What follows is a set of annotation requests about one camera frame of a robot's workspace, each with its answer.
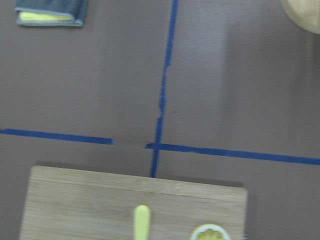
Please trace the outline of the wooden cutting board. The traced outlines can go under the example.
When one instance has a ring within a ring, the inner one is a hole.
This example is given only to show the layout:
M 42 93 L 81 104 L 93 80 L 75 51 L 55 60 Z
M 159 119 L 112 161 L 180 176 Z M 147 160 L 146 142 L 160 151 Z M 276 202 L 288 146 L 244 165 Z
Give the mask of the wooden cutting board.
M 131 240 L 134 209 L 146 205 L 152 240 L 187 240 L 203 224 L 240 240 L 247 197 L 241 187 L 34 166 L 19 238 Z

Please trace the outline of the double lemon slice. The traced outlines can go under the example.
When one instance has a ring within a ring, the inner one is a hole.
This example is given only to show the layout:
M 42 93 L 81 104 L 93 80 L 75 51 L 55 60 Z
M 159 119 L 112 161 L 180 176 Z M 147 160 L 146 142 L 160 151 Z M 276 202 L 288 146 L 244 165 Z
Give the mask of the double lemon slice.
M 231 240 L 228 232 L 216 224 L 198 226 L 190 235 L 190 240 Z

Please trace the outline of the yellow plastic knife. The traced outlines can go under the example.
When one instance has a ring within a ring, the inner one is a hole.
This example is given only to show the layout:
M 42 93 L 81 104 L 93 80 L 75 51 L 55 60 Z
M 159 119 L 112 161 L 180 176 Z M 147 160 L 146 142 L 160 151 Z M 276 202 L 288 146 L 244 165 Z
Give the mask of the yellow plastic knife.
M 135 240 L 148 240 L 150 233 L 151 210 L 146 205 L 139 205 L 133 214 L 133 237 Z

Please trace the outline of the grey folded cloth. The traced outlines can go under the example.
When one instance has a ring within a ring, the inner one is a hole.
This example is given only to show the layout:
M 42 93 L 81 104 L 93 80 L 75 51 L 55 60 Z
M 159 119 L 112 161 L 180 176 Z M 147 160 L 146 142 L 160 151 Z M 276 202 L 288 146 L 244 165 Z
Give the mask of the grey folded cloth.
M 27 27 L 82 27 L 87 0 L 17 0 L 16 23 Z

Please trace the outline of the wooden mug tree stand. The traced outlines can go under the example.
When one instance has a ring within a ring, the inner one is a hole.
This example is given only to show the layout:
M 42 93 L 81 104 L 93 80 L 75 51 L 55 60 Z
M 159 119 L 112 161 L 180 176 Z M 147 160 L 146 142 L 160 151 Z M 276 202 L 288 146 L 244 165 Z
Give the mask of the wooden mug tree stand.
M 320 34 L 320 0 L 281 0 L 281 6 L 288 18 L 313 34 Z

